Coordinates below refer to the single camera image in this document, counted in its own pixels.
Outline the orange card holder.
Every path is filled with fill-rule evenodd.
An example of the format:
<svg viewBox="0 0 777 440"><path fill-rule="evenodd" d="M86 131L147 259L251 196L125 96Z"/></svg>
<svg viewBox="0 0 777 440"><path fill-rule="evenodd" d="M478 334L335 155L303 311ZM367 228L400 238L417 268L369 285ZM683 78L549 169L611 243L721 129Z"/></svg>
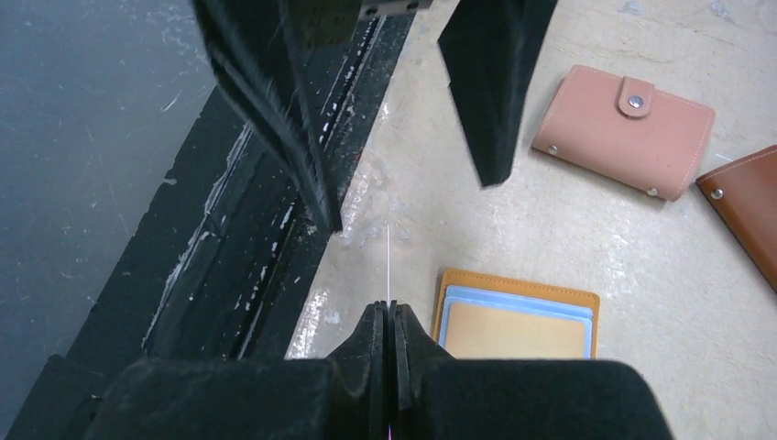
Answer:
<svg viewBox="0 0 777 440"><path fill-rule="evenodd" d="M591 359L600 304L590 291L446 269L432 338L456 358Z"/></svg>

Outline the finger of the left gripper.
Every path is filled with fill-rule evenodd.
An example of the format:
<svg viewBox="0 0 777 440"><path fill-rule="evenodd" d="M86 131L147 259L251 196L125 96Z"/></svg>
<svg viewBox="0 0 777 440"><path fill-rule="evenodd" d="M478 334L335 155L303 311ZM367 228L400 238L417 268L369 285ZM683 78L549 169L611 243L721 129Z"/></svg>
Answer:
<svg viewBox="0 0 777 440"><path fill-rule="evenodd" d="M304 90L304 50L290 3L195 1L192 9L227 101L265 139L317 227L341 231L336 186Z"/></svg>
<svg viewBox="0 0 777 440"><path fill-rule="evenodd" d="M556 0L470 0L438 39L449 90L480 183L512 170L531 78Z"/></svg>

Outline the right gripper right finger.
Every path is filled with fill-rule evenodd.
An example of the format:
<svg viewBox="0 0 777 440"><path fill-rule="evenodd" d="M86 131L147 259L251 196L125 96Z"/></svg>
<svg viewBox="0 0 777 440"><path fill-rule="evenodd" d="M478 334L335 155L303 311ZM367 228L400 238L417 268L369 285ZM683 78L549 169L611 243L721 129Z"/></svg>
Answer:
<svg viewBox="0 0 777 440"><path fill-rule="evenodd" d="M389 308L396 439L670 439L648 383L607 360L456 359Z"/></svg>

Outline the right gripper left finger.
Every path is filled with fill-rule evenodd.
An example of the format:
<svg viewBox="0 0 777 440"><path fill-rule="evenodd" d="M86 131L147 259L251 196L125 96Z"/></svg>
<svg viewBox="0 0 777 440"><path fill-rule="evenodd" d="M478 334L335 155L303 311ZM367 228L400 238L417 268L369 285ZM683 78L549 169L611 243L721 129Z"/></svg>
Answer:
<svg viewBox="0 0 777 440"><path fill-rule="evenodd" d="M108 388L86 439L385 439L384 302L324 358L143 358Z"/></svg>

